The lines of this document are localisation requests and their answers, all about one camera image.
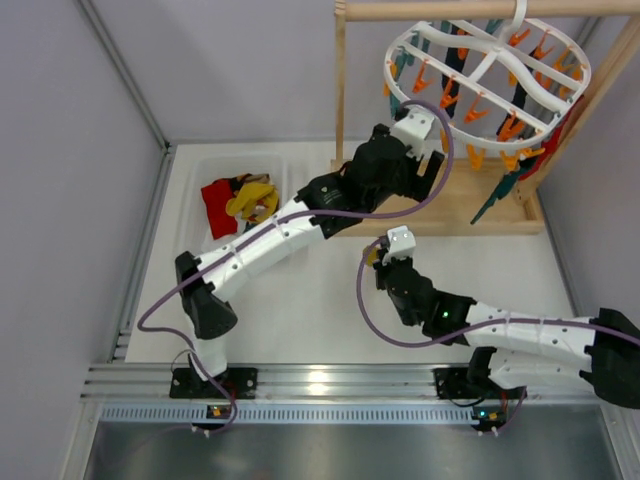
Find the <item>yellow sock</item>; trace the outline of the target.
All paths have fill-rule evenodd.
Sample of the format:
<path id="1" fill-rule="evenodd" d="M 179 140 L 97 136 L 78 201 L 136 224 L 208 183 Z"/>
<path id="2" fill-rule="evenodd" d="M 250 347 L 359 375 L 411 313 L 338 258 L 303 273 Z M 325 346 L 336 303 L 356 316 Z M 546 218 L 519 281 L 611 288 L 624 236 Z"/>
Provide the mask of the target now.
<path id="1" fill-rule="evenodd" d="M 248 223 L 259 224 L 273 215 L 279 205 L 279 192 L 272 184 L 251 182 L 241 187 L 227 202 L 226 213 L 240 216 Z"/>
<path id="2" fill-rule="evenodd" d="M 379 245 L 370 245 L 363 250 L 363 260 L 367 267 L 378 268 L 384 257 L 384 250 Z"/>

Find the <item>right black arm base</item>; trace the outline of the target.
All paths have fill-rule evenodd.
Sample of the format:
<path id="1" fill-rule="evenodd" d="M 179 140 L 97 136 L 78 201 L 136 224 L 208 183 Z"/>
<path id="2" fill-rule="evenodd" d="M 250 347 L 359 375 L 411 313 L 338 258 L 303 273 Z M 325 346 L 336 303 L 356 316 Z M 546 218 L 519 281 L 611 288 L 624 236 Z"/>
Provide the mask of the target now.
<path id="1" fill-rule="evenodd" d="M 454 405 L 473 407 L 497 398 L 494 390 L 472 383 L 467 378 L 466 367 L 436 368 L 433 376 L 438 398 Z"/>

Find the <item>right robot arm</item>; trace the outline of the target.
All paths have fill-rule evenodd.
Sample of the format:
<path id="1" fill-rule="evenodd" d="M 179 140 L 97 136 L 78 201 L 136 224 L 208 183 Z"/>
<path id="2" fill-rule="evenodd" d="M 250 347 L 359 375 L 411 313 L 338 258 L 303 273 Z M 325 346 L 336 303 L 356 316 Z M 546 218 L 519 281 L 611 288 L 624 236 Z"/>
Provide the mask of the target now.
<path id="1" fill-rule="evenodd" d="M 470 383 L 503 390 L 558 386 L 593 393 L 619 407 L 639 407 L 639 329 L 622 312 L 541 318 L 438 290 L 409 256 L 377 248 L 368 258 L 376 287 L 401 322 L 445 345 L 472 348 Z"/>

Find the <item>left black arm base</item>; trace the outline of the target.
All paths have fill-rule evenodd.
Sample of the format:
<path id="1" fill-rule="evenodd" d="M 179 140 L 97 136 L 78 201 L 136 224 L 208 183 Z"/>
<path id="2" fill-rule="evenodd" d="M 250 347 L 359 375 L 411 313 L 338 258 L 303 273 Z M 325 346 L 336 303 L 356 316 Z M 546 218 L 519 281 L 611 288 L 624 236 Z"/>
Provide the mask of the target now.
<path id="1" fill-rule="evenodd" d="M 258 386 L 258 370 L 249 367 L 231 367 L 216 377 L 216 381 L 234 398 L 255 398 Z M 172 399 L 225 399 L 225 396 L 208 380 L 202 380 L 190 367 L 172 372 L 169 390 Z"/>

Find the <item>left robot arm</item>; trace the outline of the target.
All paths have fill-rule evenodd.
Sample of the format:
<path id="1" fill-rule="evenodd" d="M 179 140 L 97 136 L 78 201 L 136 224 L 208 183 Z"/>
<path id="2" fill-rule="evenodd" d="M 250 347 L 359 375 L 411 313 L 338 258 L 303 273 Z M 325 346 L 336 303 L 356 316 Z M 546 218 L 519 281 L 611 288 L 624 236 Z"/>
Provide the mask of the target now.
<path id="1" fill-rule="evenodd" d="M 433 175 L 420 175 L 434 118 L 412 113 L 374 127 L 342 169 L 317 176 L 257 227 L 196 256 L 175 259 L 182 309 L 191 323 L 189 366 L 200 381 L 228 368 L 226 336 L 238 318 L 231 298 L 252 278 L 315 242 L 328 240 L 365 219 L 382 219 L 392 196 L 422 208 L 436 193 Z"/>

